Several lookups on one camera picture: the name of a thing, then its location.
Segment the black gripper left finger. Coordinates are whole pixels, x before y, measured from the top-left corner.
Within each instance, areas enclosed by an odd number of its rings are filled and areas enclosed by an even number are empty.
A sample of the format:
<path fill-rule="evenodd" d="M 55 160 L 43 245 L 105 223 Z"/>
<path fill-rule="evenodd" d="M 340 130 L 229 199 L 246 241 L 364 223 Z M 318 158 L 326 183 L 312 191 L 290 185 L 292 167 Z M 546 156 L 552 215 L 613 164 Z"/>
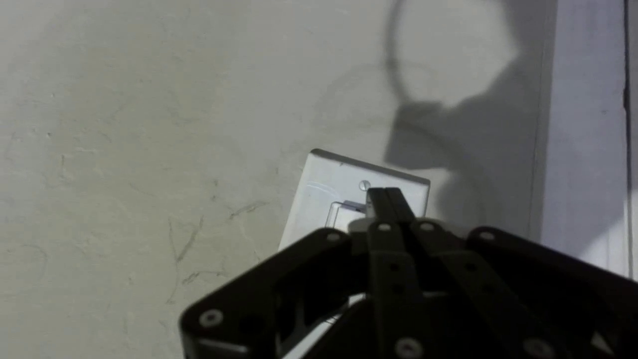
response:
<path fill-rule="evenodd" d="M 320 227 L 189 305 L 185 359 L 282 359 L 326 331 L 304 359 L 418 357 L 424 297 L 404 247 L 414 223 L 396 187 L 366 191 L 366 225 Z"/>

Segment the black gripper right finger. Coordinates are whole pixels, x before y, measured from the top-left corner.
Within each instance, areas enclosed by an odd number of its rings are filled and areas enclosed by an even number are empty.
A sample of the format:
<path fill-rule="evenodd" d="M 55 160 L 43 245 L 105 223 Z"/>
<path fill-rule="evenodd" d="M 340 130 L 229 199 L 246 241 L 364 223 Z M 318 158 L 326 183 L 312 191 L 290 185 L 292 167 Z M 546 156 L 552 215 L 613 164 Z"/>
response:
<path fill-rule="evenodd" d="M 476 227 L 456 237 L 412 221 L 426 289 L 448 293 L 486 359 L 638 359 L 638 283 L 575 257 Z"/>

